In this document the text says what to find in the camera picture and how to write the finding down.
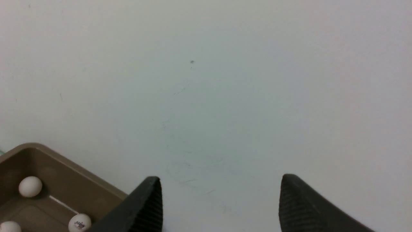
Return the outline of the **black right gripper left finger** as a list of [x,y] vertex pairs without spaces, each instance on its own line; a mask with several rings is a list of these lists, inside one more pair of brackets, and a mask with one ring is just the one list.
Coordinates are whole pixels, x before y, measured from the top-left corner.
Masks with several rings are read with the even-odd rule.
[[89,231],[162,232],[163,195],[160,178],[145,178],[119,206],[94,223]]

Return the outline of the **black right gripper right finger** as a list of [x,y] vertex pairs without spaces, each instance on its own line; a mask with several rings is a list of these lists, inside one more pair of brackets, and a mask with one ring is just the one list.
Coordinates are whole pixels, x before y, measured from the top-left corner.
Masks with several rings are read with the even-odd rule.
[[283,232],[372,232],[295,174],[282,176],[278,216]]

